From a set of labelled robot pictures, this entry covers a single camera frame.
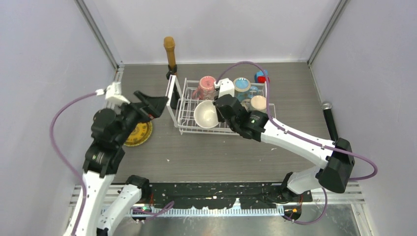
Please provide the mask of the white floral bowl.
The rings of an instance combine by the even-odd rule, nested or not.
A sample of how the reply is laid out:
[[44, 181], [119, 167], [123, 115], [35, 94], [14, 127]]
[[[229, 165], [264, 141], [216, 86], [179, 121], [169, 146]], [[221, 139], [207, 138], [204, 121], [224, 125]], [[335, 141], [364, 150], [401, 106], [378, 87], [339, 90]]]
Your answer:
[[202, 101], [196, 106], [194, 120], [199, 127], [205, 129], [214, 128], [219, 124], [212, 100]]

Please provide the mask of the pink ceramic mug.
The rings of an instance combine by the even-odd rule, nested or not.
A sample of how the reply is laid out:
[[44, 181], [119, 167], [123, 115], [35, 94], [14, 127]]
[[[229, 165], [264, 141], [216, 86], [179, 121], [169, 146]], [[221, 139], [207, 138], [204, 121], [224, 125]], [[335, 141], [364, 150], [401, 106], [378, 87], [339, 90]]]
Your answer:
[[204, 76], [199, 80], [197, 89], [192, 93], [192, 99], [213, 100], [215, 94], [214, 84], [216, 79], [212, 76]]

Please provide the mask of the small yellow patterned plate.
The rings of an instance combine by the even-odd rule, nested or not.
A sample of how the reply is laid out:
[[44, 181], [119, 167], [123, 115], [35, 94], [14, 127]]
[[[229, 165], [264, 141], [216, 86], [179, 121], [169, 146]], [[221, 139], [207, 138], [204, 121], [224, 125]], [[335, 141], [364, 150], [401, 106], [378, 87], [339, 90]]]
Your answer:
[[152, 122], [138, 123], [131, 132], [124, 145], [127, 147], [136, 147], [146, 142], [153, 131]]

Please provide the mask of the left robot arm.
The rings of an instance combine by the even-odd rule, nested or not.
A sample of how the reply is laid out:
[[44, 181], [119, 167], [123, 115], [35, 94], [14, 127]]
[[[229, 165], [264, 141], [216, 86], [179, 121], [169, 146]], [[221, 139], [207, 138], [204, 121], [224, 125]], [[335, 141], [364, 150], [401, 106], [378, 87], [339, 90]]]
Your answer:
[[166, 96], [148, 96], [138, 90], [134, 95], [139, 102], [123, 101], [120, 112], [104, 108], [93, 117], [93, 142], [85, 154], [81, 195], [65, 230], [66, 236], [112, 236], [135, 203], [144, 204], [150, 199], [149, 180], [132, 175], [117, 198], [102, 211], [125, 154], [124, 143], [139, 123], [159, 118], [169, 100]]

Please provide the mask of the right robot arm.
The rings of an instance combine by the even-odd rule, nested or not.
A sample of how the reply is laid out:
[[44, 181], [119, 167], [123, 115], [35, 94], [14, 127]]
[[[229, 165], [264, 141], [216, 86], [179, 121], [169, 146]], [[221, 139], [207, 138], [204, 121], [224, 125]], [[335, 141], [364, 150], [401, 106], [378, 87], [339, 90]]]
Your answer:
[[344, 193], [354, 158], [350, 143], [334, 142], [293, 129], [260, 111], [247, 111], [237, 98], [227, 94], [214, 101], [218, 119], [245, 139], [272, 144], [289, 150], [314, 164], [301, 172], [289, 172], [281, 183], [281, 197], [293, 202], [300, 194], [316, 188]]

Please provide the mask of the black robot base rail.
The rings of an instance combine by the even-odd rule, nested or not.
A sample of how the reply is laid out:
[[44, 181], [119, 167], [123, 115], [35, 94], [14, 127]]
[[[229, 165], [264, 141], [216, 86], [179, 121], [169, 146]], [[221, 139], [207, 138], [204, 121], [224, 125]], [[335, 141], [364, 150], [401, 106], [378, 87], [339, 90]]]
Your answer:
[[173, 210], [229, 210], [235, 203], [244, 210], [274, 209], [278, 204], [309, 203], [310, 191], [301, 195], [284, 193], [280, 183], [273, 182], [160, 182], [152, 183], [140, 200], [142, 206], [133, 212], [155, 214], [169, 203]]

